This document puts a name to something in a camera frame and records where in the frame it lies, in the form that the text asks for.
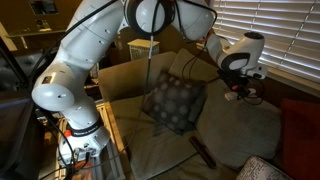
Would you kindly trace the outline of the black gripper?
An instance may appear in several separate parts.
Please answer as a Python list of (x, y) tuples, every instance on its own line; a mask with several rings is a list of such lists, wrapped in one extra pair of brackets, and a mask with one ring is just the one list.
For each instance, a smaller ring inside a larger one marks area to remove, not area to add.
[(218, 71), (219, 77), (230, 89), (229, 92), (247, 92), (250, 88), (247, 87), (248, 79), (241, 77), (237, 71)]

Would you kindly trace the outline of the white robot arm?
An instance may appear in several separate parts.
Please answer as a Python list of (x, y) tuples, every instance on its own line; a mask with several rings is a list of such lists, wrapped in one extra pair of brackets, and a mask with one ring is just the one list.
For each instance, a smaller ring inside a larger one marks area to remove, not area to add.
[(109, 142), (109, 132), (84, 84), (124, 28), (153, 42), (172, 26), (189, 40), (205, 41), (220, 70), (263, 78), (258, 59), (265, 37), (248, 31), (224, 47), (222, 38), (213, 33), (216, 19), (217, 13), (204, 0), (83, 0), (58, 41), (55, 57), (32, 88), (36, 105), (47, 112), (59, 112), (67, 120), (67, 132), (58, 142), (58, 162), (72, 164), (75, 159), (97, 157)]

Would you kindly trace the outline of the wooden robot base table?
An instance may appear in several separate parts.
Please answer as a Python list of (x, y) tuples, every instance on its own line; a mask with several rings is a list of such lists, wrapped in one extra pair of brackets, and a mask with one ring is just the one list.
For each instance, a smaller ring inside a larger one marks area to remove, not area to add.
[(126, 180), (124, 165), (128, 159), (112, 108), (109, 103), (100, 103), (96, 105), (96, 111), (101, 126), (85, 142), (76, 137), (74, 143), (67, 121), (60, 123), (64, 134), (60, 136), (62, 144), (57, 148), (57, 163), (62, 168), (56, 174), (59, 180), (67, 178), (68, 165), (74, 166), (73, 179)]

